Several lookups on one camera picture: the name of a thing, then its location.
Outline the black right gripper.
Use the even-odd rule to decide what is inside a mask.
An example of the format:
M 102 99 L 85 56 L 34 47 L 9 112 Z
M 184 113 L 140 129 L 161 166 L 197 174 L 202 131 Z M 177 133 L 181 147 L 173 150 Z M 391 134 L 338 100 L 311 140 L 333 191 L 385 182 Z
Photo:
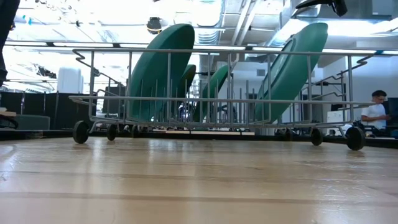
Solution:
M 342 17 L 348 12 L 345 0 L 304 0 L 298 5 L 296 9 L 301 9 L 305 7 L 315 6 L 319 4 L 329 4 L 332 7 L 333 12 L 338 16 Z

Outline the green round plate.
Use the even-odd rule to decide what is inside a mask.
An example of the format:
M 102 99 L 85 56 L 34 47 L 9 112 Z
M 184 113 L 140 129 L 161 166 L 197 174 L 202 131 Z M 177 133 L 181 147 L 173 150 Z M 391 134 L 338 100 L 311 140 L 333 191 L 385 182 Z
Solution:
M 128 96 L 165 97 L 167 79 L 171 78 L 171 96 L 175 96 L 181 77 L 189 63 L 191 53 L 172 53 L 159 49 L 192 49 L 195 42 L 195 30 L 190 24 L 175 24 L 157 34 L 146 47 L 137 61 L 129 79 Z
M 221 87 L 223 86 L 225 80 L 227 79 L 228 76 L 228 66 L 224 65 L 221 68 L 219 68 L 210 78 L 210 95 L 208 96 L 208 85 L 205 85 L 204 89 L 202 90 L 202 98 L 215 98 L 216 93 L 221 90 Z M 199 101 L 197 103 L 197 106 L 195 108 L 194 114 L 193 114 L 193 121 L 194 122 L 200 122 L 203 118 L 205 118 L 208 114 L 208 107 L 212 105 L 212 102 L 210 101 Z
M 318 63 L 327 38 L 328 24 L 323 22 L 309 24 L 294 34 L 272 63 L 256 98 L 294 100 Z
M 177 87 L 178 90 L 177 98 L 187 97 L 193 79 L 195 77 L 195 72 L 196 72 L 196 65 L 188 64 L 180 79 L 180 83 L 178 84 Z M 177 108 L 178 119 L 180 121 L 188 119 L 190 116 L 190 112 L 192 111 L 192 105 L 190 104 L 190 101 L 178 101 L 177 106 L 178 106 Z

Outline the white box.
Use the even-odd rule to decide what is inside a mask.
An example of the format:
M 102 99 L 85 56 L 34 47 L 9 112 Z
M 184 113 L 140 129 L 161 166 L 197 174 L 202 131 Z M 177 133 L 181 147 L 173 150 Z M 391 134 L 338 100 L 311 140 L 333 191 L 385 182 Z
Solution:
M 326 116 L 327 123 L 342 123 L 343 119 L 343 111 L 328 111 Z

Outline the person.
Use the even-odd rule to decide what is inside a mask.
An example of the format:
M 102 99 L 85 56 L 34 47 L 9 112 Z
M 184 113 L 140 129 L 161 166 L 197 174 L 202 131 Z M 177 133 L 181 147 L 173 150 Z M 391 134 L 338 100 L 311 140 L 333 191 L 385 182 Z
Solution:
M 363 108 L 361 112 L 361 121 L 367 126 L 374 126 L 376 129 L 385 129 L 387 120 L 391 117 L 386 114 L 383 105 L 387 93 L 383 90 L 376 90 L 372 93 L 371 102 L 367 108 Z

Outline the black computer monitor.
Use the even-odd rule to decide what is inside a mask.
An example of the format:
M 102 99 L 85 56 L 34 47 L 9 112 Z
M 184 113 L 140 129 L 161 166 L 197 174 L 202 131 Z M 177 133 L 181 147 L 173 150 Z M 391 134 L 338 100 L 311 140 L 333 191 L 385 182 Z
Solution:
M 388 99 L 388 115 L 390 120 L 387 121 L 386 130 L 390 137 L 398 139 L 398 98 Z

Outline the white cylindrical tank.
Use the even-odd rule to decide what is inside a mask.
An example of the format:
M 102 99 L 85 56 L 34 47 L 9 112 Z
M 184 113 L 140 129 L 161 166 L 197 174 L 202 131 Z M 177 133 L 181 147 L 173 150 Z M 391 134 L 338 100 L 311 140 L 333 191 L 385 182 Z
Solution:
M 84 78 L 81 69 L 60 67 L 57 75 L 57 91 L 60 93 L 83 93 Z

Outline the black room partition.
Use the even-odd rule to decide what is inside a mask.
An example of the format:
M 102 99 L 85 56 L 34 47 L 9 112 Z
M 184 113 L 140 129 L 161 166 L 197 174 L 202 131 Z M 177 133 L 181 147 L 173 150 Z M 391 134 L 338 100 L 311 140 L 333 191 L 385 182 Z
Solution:
M 92 122 L 89 106 L 73 102 L 70 93 L 11 93 L 0 92 L 0 107 L 18 114 L 50 117 L 49 130 L 71 129 L 78 121 Z

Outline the dark hanging ceiling fixture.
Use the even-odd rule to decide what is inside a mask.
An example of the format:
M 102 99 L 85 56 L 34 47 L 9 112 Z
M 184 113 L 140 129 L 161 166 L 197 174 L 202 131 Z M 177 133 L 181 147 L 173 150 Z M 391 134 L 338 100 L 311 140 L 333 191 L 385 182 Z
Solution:
M 49 78 L 53 78 L 53 79 L 57 78 L 56 73 L 53 73 L 50 70 L 47 70 L 45 67 L 42 67 L 42 66 L 38 66 L 37 74 L 41 77 L 49 77 Z

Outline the grey low box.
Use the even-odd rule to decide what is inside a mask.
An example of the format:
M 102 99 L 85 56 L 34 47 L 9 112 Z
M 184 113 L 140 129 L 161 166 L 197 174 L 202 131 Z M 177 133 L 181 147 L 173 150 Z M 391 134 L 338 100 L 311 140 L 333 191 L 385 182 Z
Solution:
M 18 114 L 15 118 L 17 130 L 49 130 L 50 117 L 41 115 Z

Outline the white ceiling duct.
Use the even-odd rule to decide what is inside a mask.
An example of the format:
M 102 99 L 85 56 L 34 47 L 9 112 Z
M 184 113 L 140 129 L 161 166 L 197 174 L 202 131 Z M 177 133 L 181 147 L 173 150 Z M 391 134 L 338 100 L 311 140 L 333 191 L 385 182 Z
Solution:
M 289 19 L 267 43 L 281 47 L 294 34 L 310 24 L 326 23 L 328 35 L 345 37 L 392 37 L 398 35 L 398 17 L 389 21 L 365 19 Z

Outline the silver corrugated ventilation duct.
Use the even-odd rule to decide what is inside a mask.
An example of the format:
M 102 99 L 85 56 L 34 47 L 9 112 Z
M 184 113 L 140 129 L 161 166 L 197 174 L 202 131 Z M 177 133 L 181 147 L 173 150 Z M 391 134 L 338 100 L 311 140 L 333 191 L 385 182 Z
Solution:
M 216 45 L 220 40 L 224 0 L 193 0 L 193 3 L 197 44 Z

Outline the black aluminium table frame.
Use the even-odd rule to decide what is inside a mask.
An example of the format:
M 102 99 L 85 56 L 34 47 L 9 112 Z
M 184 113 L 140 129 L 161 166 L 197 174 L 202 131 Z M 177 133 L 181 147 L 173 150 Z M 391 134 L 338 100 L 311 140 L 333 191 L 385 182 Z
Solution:
M 0 141 L 8 140 L 27 140 L 27 139 L 42 139 L 42 138 L 70 138 L 73 136 L 71 131 L 65 130 L 13 130 L 0 129 Z M 167 133 L 139 133 L 138 138 L 155 138 L 155 139 L 205 139 L 205 140 L 229 140 L 229 141 L 286 141 L 287 138 L 283 136 L 251 136 L 248 133 L 242 134 L 167 134 Z M 367 138 L 365 142 L 369 147 L 381 147 L 398 149 L 398 139 L 382 139 L 382 138 Z

